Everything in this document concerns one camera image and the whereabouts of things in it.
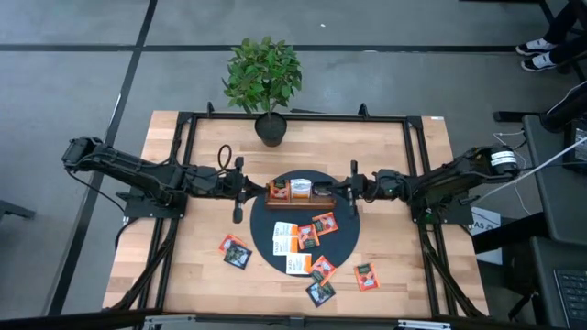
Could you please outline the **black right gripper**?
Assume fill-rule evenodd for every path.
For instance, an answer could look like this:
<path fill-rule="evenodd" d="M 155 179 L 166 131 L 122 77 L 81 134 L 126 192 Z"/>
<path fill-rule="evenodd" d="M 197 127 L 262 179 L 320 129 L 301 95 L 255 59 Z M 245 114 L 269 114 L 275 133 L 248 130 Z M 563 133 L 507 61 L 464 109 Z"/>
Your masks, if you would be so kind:
<path fill-rule="evenodd" d="M 359 174 L 358 162 L 350 162 L 349 181 L 331 182 L 328 191 L 332 195 L 349 198 L 349 208 L 354 214 L 358 214 L 357 201 L 364 200 L 370 204 L 376 200 L 400 199 L 406 201 L 406 177 L 395 170 L 379 170 L 372 175 L 373 180 L 366 175 Z"/>

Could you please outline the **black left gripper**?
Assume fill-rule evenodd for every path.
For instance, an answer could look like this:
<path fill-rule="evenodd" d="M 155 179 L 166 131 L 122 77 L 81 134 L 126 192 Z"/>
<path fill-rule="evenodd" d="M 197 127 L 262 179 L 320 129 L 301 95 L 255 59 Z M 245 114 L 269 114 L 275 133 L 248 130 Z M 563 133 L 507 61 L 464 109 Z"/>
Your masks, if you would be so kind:
<path fill-rule="evenodd" d="M 243 220 L 242 197 L 244 193 L 246 200 L 266 194 L 264 185 L 259 185 L 248 177 L 244 179 L 243 166 L 244 158 L 237 157 L 235 168 L 225 170 L 223 173 L 216 173 L 213 168 L 207 167 L 212 171 L 212 174 L 186 175 L 186 193 L 194 198 L 233 200 L 235 206 L 232 221 L 235 224 L 240 224 Z M 244 192 L 244 185 L 255 189 L 248 189 Z"/>

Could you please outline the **white and orange tea packet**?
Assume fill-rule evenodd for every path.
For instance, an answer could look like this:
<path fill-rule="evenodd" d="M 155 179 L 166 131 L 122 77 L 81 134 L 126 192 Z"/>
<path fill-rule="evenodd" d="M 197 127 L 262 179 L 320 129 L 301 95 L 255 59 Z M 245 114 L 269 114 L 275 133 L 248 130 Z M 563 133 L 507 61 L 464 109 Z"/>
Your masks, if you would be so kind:
<path fill-rule="evenodd" d="M 309 275 L 311 271 L 312 255 L 310 253 L 289 253 L 286 255 L 286 274 Z"/>
<path fill-rule="evenodd" d="M 312 194 L 312 182 L 308 179 L 291 179 L 290 195 L 293 199 L 310 200 Z"/>
<path fill-rule="evenodd" d="M 274 256 L 286 256 L 297 253 L 299 248 L 296 236 L 276 236 L 272 240 L 272 254 Z"/>
<path fill-rule="evenodd" d="M 298 225 L 285 222 L 276 222 L 273 228 L 273 237 L 296 237 Z"/>

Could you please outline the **wooden three-compartment tray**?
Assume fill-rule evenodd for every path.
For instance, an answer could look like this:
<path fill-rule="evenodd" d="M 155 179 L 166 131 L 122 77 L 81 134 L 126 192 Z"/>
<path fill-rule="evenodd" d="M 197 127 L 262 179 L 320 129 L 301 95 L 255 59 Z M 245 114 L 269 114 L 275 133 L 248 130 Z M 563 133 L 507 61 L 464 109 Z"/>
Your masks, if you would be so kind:
<path fill-rule="evenodd" d="M 331 210 L 334 209 L 337 201 L 334 195 L 331 196 L 314 196 L 311 194 L 310 200 L 293 199 L 289 203 L 270 202 L 269 201 L 269 183 L 266 184 L 265 205 L 271 209 L 320 209 Z"/>

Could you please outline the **round dark woven placemat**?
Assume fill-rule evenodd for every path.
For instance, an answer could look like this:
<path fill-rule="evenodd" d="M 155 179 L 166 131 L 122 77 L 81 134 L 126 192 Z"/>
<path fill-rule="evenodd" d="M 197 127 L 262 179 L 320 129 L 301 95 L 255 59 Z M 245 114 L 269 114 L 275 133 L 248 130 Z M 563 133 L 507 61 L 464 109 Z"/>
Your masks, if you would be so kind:
<path fill-rule="evenodd" d="M 338 180 L 316 170 L 293 170 L 277 176 L 277 180 L 308 179 L 312 182 L 332 182 Z M 269 179 L 261 186 L 266 186 L 273 179 Z M 302 253 L 311 253 L 312 261 L 325 256 L 335 267 L 341 266 L 356 247 L 360 235 L 360 218 L 352 211 L 349 202 L 338 195 L 333 210 L 338 230 L 319 237 L 320 245 L 302 250 Z M 265 206 L 265 196 L 258 196 L 251 209 L 250 230 L 252 240 L 259 254 L 274 269 L 284 273 L 286 271 L 286 257 L 274 256 L 272 247 L 273 229 L 276 222 L 292 223 L 299 226 L 310 225 L 312 218 L 324 214 L 327 210 L 319 209 L 269 209 Z"/>

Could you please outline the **green potted plant black pot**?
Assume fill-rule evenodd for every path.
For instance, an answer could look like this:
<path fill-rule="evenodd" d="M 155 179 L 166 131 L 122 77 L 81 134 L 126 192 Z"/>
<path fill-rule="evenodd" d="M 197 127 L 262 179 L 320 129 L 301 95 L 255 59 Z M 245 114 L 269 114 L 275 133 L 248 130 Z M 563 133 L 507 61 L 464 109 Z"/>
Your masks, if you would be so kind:
<path fill-rule="evenodd" d="M 267 36 L 260 41 L 244 38 L 231 49 L 228 77 L 222 81 L 227 105 L 254 116 L 254 130 L 267 147 L 277 147 L 287 132 L 287 119 L 279 113 L 302 91 L 302 65 L 292 45 Z"/>

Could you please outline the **white paper sheet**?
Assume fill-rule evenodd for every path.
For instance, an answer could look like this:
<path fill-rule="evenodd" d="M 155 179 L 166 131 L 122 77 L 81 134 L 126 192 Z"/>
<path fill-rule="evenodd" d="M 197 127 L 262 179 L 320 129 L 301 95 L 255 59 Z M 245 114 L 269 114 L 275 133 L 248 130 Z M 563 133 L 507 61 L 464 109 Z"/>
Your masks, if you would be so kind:
<path fill-rule="evenodd" d="M 488 230 L 492 230 L 501 226 L 501 215 L 499 213 L 485 210 L 479 207 L 471 208 L 471 215 L 473 224 L 469 225 L 469 232 L 472 236 L 479 235 Z M 501 248 L 495 250 L 476 253 L 476 259 L 491 263 L 494 265 L 503 265 L 503 252 Z"/>

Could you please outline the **black desk beam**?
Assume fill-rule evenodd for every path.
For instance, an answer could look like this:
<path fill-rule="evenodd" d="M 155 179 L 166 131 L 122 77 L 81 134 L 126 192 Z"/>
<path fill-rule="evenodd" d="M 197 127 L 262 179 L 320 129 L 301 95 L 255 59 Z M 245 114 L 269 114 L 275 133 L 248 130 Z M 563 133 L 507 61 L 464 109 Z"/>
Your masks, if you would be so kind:
<path fill-rule="evenodd" d="M 484 253 L 527 241 L 531 237 L 550 238 L 543 212 L 516 219 L 472 237 L 476 253 Z"/>

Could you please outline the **dark grey desk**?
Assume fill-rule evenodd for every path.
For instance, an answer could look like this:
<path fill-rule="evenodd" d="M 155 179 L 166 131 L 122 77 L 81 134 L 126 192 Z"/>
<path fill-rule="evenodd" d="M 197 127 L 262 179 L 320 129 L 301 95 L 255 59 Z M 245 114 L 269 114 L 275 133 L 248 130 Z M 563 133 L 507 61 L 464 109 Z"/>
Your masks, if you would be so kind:
<path fill-rule="evenodd" d="M 526 115 L 523 126 L 534 166 L 565 149 L 564 134 L 547 131 L 537 115 Z M 587 246 L 587 175 L 568 170 L 562 163 L 563 156 L 558 156 L 533 174 L 549 235 L 559 242 Z"/>
<path fill-rule="evenodd" d="M 587 270 L 587 247 L 559 243 L 543 237 L 532 237 L 530 247 L 545 321 L 548 325 L 570 330 L 563 312 L 554 270 Z"/>

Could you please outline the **black chair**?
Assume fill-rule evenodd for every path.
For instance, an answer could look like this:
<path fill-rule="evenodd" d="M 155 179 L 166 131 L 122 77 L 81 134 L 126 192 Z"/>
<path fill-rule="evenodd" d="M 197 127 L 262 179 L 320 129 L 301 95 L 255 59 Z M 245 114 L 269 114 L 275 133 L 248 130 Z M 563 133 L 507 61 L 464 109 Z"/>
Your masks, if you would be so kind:
<path fill-rule="evenodd" d="M 493 112 L 493 120 L 498 123 L 521 123 L 526 116 L 537 117 L 539 123 L 550 132 L 559 132 L 569 122 L 586 117 L 587 81 L 572 87 L 562 99 L 547 110 L 536 112 Z"/>

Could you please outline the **black device with label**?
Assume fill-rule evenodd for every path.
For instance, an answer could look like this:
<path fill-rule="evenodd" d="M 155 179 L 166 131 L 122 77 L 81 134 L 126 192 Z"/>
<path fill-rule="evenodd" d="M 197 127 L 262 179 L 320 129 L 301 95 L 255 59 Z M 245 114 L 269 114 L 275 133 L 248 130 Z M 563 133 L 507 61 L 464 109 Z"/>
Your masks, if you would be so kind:
<path fill-rule="evenodd" d="M 565 126 L 564 147 L 587 138 L 587 117 L 579 117 Z M 563 167 L 567 170 L 587 175 L 587 140 L 563 155 Z"/>

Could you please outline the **black furniture leg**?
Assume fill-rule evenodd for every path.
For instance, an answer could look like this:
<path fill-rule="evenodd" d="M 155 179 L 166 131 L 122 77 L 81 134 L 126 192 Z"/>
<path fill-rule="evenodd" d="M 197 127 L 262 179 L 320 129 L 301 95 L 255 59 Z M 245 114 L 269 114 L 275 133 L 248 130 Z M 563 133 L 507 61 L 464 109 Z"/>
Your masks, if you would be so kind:
<path fill-rule="evenodd" d="M 13 203 L 0 200 L 0 222 L 5 215 L 14 215 L 24 219 L 33 219 L 36 215 L 36 212 Z"/>

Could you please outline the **person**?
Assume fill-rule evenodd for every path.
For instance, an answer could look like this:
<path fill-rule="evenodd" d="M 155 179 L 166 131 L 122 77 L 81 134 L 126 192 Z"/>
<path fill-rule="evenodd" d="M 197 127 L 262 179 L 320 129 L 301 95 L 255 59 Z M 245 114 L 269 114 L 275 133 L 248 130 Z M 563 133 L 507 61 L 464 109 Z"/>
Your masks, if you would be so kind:
<path fill-rule="evenodd" d="M 543 37 L 517 45 L 515 52 L 526 57 L 521 62 L 522 69 L 527 72 L 554 69 L 587 53 L 587 33 L 567 40 L 567 34 L 578 20 L 578 10 L 572 3 L 567 3 L 551 21 Z"/>

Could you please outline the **black aluminium rig frame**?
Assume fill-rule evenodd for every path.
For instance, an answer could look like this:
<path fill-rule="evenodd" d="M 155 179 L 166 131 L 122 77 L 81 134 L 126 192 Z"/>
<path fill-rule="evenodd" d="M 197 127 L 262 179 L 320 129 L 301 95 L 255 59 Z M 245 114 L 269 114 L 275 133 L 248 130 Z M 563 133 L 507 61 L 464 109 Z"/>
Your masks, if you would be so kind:
<path fill-rule="evenodd" d="M 361 115 L 332 115 L 316 113 L 290 113 L 284 115 L 288 122 L 355 122 L 355 123 L 386 123 L 397 124 L 402 128 L 404 139 L 404 149 L 406 153 L 406 162 L 409 168 L 409 176 L 420 176 L 432 171 L 429 169 L 429 159 L 427 155 L 426 139 L 424 135 L 424 124 L 416 116 L 386 116 L 376 115 L 365 120 Z M 108 307 L 100 312 L 95 313 L 78 313 L 78 314 L 55 314 L 49 316 L 40 316 L 33 318 L 20 318 L 0 320 L 0 330 L 119 330 L 131 326 L 143 325 L 144 319 L 151 315 L 165 314 L 195 314 L 196 322 L 205 323 L 230 323 L 230 324 L 266 324 L 266 325 L 284 325 L 291 327 L 305 327 L 310 324 L 344 324 L 357 323 L 369 325 L 389 325 L 393 328 L 397 326 L 399 320 L 423 320 L 449 323 L 452 330 L 562 330 L 555 326 L 542 326 L 531 324 L 505 323 L 496 321 L 478 310 L 472 301 L 465 295 L 456 280 L 449 271 L 447 260 L 439 256 L 432 247 L 427 235 L 426 224 L 418 224 L 418 240 L 420 245 L 420 255 L 423 259 L 425 280 L 428 286 L 434 284 L 434 276 L 440 275 L 444 285 L 447 287 L 453 300 L 461 307 L 464 314 L 442 314 L 439 312 L 437 295 L 431 292 L 428 300 L 431 312 L 428 318 L 403 318 L 403 317 L 358 317 L 358 316 L 313 316 L 301 315 L 293 312 L 280 312 L 271 314 L 262 312 L 253 313 L 220 313 L 213 311 L 208 313 L 180 313 L 167 311 L 163 307 L 164 298 L 159 295 L 155 305 L 152 308 L 132 308 L 131 304 L 137 299 L 138 295 L 144 291 L 147 281 L 152 278 L 163 260 L 165 260 L 173 250 L 173 242 L 178 235 L 179 224 L 182 218 L 172 218 L 170 232 L 165 240 L 158 247 L 158 250 L 152 254 L 150 261 L 145 269 L 141 272 L 136 283 L 121 298 L 121 300 L 112 307 Z"/>

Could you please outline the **silver metal bracket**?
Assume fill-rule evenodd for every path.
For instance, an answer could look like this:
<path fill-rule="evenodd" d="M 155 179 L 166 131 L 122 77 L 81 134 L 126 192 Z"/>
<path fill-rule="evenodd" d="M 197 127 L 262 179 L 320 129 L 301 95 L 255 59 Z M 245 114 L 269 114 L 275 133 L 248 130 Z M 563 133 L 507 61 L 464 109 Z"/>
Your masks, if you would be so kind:
<path fill-rule="evenodd" d="M 452 328 L 449 323 L 423 320 L 399 320 L 394 330 L 452 330 Z"/>
<path fill-rule="evenodd" d="M 151 315 L 144 319 L 143 327 L 147 330 L 161 330 L 164 325 L 195 322 L 195 314 Z"/>

